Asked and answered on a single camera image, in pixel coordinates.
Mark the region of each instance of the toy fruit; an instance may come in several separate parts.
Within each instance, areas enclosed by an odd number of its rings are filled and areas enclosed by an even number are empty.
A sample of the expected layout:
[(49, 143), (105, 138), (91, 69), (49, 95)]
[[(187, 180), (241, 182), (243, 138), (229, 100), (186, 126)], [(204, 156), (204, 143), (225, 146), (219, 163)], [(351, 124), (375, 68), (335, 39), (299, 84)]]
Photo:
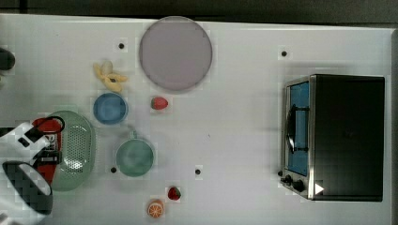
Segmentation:
[(154, 110), (165, 109), (169, 105), (169, 102), (164, 97), (154, 97), (150, 102), (150, 107)]
[(167, 197), (169, 197), (171, 200), (178, 201), (179, 198), (181, 198), (181, 192), (179, 192), (177, 187), (170, 187)]
[(122, 91), (122, 85), (120, 83), (125, 82), (127, 77), (113, 73), (114, 66), (111, 61), (104, 62), (102, 67), (95, 63), (93, 68), (97, 77), (102, 81), (106, 88), (117, 93)]
[(163, 215), (163, 202), (155, 200), (148, 206), (148, 212), (151, 217), (159, 218)]

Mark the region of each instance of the blue bowl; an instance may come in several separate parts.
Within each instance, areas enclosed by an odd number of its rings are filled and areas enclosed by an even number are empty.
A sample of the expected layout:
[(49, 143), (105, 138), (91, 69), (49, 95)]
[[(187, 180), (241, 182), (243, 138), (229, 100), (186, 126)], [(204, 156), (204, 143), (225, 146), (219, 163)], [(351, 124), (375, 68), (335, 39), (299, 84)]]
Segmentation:
[(114, 125), (123, 121), (129, 112), (127, 102), (118, 94), (106, 93), (97, 98), (93, 113), (104, 125)]

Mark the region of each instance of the orange slice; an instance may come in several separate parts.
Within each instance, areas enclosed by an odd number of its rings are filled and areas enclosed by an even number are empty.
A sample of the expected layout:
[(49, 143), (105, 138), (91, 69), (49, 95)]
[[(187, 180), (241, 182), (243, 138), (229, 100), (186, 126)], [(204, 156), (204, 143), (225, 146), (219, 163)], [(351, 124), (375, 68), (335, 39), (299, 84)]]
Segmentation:
[(155, 200), (148, 206), (148, 214), (153, 218), (159, 218), (163, 215), (163, 202)]

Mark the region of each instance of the black toaster oven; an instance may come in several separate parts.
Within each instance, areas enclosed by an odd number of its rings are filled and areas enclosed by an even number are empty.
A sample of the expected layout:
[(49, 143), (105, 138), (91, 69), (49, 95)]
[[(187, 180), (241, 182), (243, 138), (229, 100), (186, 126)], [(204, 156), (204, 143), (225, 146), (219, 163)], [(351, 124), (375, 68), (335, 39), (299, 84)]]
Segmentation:
[(381, 202), (383, 77), (320, 75), (284, 96), (284, 187), (309, 200)]

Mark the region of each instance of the table surface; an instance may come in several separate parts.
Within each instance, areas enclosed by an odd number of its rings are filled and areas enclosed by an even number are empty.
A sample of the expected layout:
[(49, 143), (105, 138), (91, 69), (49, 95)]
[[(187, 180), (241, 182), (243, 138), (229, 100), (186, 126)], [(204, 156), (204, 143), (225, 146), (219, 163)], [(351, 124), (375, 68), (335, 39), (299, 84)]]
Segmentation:
[[(54, 193), (43, 224), (390, 224), (390, 29), (199, 22), (212, 42), (210, 71), (192, 90), (170, 93), (139, 64), (153, 22), (0, 15), (0, 46), (17, 62), (0, 82), (0, 127), (74, 106), (97, 132), (94, 171), (75, 190)], [(117, 126), (92, 113), (107, 92), (92, 68), (103, 60), (129, 77), (122, 96), (130, 113)], [(385, 76), (383, 202), (311, 202), (279, 184), (283, 84), (314, 73)], [(170, 101), (166, 112), (150, 110), (156, 95)], [(155, 165), (139, 178), (110, 172), (133, 128), (155, 146)], [(150, 199), (171, 185), (181, 188), (181, 202), (148, 217)]]

